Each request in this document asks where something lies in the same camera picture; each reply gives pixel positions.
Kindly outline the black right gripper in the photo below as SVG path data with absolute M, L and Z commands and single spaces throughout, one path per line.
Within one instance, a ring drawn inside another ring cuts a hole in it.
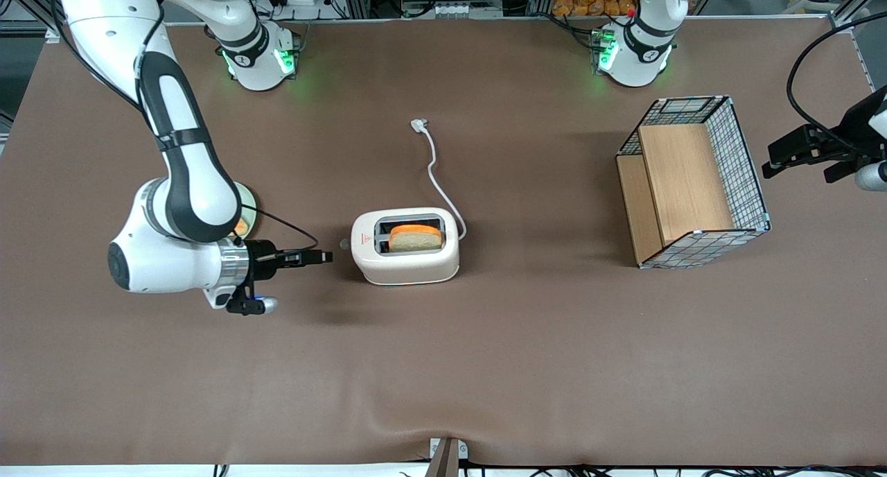
M 330 264 L 333 253 L 324 250 L 278 251 L 269 240 L 248 240 L 249 274 L 253 281 L 273 278 L 279 268 L 303 268 L 304 266 Z

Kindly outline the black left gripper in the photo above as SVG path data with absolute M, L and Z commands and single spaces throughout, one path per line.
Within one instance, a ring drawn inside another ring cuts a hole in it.
M 874 162 L 884 161 L 885 94 L 884 87 L 869 94 L 867 98 L 850 107 L 838 126 L 831 130 L 837 139 L 843 141 L 830 149 L 830 160 L 840 162 L 825 168 L 826 183 L 836 183 L 845 177 L 852 177 L 864 165 L 864 161 L 846 161 L 853 157 L 865 157 Z M 762 165 L 763 178 L 773 179 L 786 168 L 822 162 L 827 157 L 820 149 L 823 136 L 814 126 L 802 125 L 769 144 L 768 161 Z

